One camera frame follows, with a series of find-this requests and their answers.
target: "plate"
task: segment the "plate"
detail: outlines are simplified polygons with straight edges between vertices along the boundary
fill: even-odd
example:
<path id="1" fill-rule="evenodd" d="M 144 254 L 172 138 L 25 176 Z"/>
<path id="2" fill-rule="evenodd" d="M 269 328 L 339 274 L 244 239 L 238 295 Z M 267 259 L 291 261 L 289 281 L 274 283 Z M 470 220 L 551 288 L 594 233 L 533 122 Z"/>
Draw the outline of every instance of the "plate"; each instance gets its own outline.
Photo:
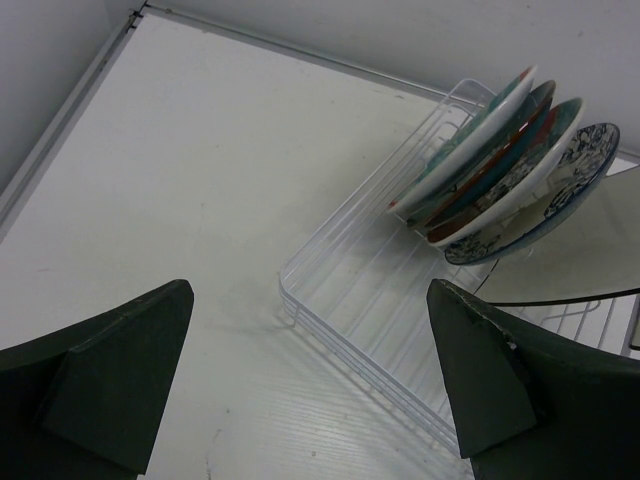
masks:
<path id="1" fill-rule="evenodd" d="M 427 234 L 443 247 L 503 218 L 519 206 L 556 167 L 578 129 L 585 105 L 574 98 L 551 109 L 536 138 L 509 172 L 455 218 Z"/>
<path id="2" fill-rule="evenodd" d="M 513 253 L 564 222 L 604 178 L 615 158 L 620 130 L 599 123 L 578 130 L 545 185 L 532 194 L 505 226 L 494 224 L 445 250 L 454 265 L 473 265 Z"/>
<path id="3" fill-rule="evenodd" d="M 513 116 L 531 90 L 536 70 L 537 67 L 534 65 L 518 75 L 447 140 L 429 160 L 422 173 L 389 204 L 388 211 L 397 213 L 406 210 L 442 189 L 443 185 Z"/>
<path id="4" fill-rule="evenodd" d="M 556 82 L 549 80 L 527 95 L 513 118 L 500 129 L 497 134 L 499 140 L 494 142 L 497 145 L 488 152 L 482 149 L 478 154 L 482 160 L 456 182 L 453 191 L 428 200 L 424 206 L 420 202 L 418 210 L 407 219 L 407 226 L 412 229 L 437 227 L 493 187 L 520 158 L 542 127 L 555 89 Z"/>

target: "dish rack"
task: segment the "dish rack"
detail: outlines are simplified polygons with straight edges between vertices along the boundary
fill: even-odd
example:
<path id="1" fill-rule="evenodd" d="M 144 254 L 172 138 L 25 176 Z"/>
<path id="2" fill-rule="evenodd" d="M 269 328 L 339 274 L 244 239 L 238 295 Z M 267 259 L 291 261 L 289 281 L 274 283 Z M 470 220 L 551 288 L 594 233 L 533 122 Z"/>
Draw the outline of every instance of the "dish rack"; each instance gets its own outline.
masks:
<path id="1" fill-rule="evenodd" d="M 280 272 L 294 321 L 454 454 L 457 438 L 425 296 L 435 278 L 475 292 L 494 263 L 448 264 L 386 207 L 493 97 L 481 83 L 461 81 Z M 616 300 L 606 300 L 509 311 L 602 348 L 615 308 Z M 601 320 L 591 321 L 594 315 Z"/>

